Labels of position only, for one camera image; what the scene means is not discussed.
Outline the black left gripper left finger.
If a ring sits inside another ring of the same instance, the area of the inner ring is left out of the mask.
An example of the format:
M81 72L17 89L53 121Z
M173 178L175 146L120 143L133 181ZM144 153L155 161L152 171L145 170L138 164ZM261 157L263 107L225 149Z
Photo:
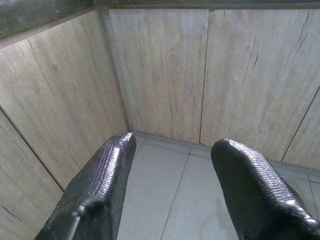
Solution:
M137 141L132 132L106 140L70 181L37 240L115 240Z

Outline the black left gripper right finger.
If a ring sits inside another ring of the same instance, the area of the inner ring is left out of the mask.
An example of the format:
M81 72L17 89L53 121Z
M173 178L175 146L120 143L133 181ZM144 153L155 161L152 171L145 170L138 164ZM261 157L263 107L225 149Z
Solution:
M210 155L240 240L320 238L320 222L261 153L226 138Z

